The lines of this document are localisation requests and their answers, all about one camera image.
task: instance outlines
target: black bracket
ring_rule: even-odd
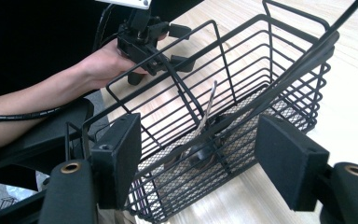
[[[358,164],[327,164],[329,152],[286,120],[260,116],[255,156],[290,209],[323,205],[321,223],[358,223]]]
[[[169,36],[180,38],[191,32],[191,29],[162,21],[160,17],[152,17],[151,9],[141,10],[134,9],[130,18],[120,24],[117,35],[117,46],[121,52],[135,63],[142,63],[144,60],[158,52],[157,44],[161,36],[169,34]],[[165,59],[172,65],[179,64],[186,58],[173,55],[169,60]],[[194,63],[189,64],[181,69],[182,72],[190,72]],[[155,57],[145,63],[142,68],[150,75],[155,76],[158,71],[165,70],[164,62]],[[131,73],[128,81],[131,85],[138,85],[143,76]]]

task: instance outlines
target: black wire basket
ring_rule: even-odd
[[[269,5],[321,24],[322,36],[272,18]],[[142,116],[142,158],[126,210],[153,223],[163,222],[249,169],[256,163],[260,114],[288,120],[304,133],[314,128],[324,75],[330,70],[326,61],[333,55],[337,28],[354,5],[330,27],[323,19],[265,0],[266,14],[226,35],[220,36],[217,24],[207,21],[139,63],[137,67],[171,52],[186,54],[186,60],[166,64],[164,71],[140,85],[127,83],[135,68],[109,83],[114,103],[88,123],[108,114]],[[213,39],[191,41],[205,33]],[[192,63],[192,71],[178,72]],[[122,88],[133,91],[123,93]],[[205,125],[196,134],[204,117]]]

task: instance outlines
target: metal wire mesh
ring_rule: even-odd
[[[109,84],[115,100],[108,108],[111,116],[142,116],[143,156],[126,209],[147,221],[167,220],[255,164],[260,114],[289,120],[303,132],[316,124],[323,75],[330,69],[325,58],[273,97],[266,92],[291,76],[288,69],[318,38],[267,15],[258,15],[224,36],[214,21],[207,21],[189,36],[203,32],[214,33],[214,40],[179,39],[150,58],[170,50],[193,50],[187,61],[167,67],[131,93],[121,89],[126,86],[125,75]],[[178,72],[188,62],[195,62],[192,72]],[[215,81],[211,128],[194,136]]]

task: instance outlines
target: basket handle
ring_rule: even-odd
[[[309,14],[309,13],[307,13],[307,12],[305,12],[305,11],[298,10],[298,9],[296,9],[296,8],[293,8],[293,7],[289,7],[289,6],[284,5],[284,4],[282,4],[282,3],[275,2],[275,1],[273,1],[273,0],[263,0],[263,7],[264,7],[264,9],[266,10],[266,14],[267,14],[269,17],[271,17],[271,14],[270,14],[270,12],[269,12],[269,6],[268,6],[268,4],[273,5],[273,6],[275,6],[275,7],[280,7],[280,8],[282,8],[282,9],[287,10],[287,11],[290,11],[290,12],[292,12],[292,13],[295,13],[295,14],[297,14],[297,15],[299,15],[299,16],[302,16],[302,17],[304,17],[304,18],[307,18],[307,19],[309,19],[309,20],[311,20],[311,21],[316,21],[317,23],[320,23],[320,24],[322,25],[322,27],[324,28],[325,31],[330,28],[329,23],[328,23],[326,20],[324,20],[324,19],[322,19],[322,18],[320,18],[320,17],[314,16],[314,15],[312,15],[312,14]]]
[[[336,20],[336,22],[321,36],[312,47],[305,52],[295,63],[292,64],[274,83],[269,85],[264,93],[253,101],[253,110],[248,115],[249,118],[266,109],[269,102],[280,91],[285,90],[297,78],[305,75],[309,70],[326,61],[333,55],[334,44],[338,41],[338,28],[357,10],[358,0],[354,1],[350,7]]]

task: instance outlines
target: table surface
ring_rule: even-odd
[[[280,2],[315,13],[330,24],[351,4],[351,1],[335,1],[333,5],[322,0]],[[174,22],[195,28],[207,20],[215,20],[223,35],[259,13],[264,13],[259,0],[205,0]],[[280,21],[293,20],[279,13],[276,16]],[[313,27],[305,29],[317,35]],[[358,163],[358,10],[339,32],[335,54],[328,61],[332,69],[325,76],[327,85],[322,89],[324,98],[320,102],[318,123],[308,133],[311,139],[330,151],[331,165],[340,161]],[[106,91],[103,91],[103,99],[106,105],[112,104]],[[109,119],[114,118],[114,114],[109,116]],[[320,209],[318,203],[315,212],[290,211],[257,164],[167,223],[319,223]]]

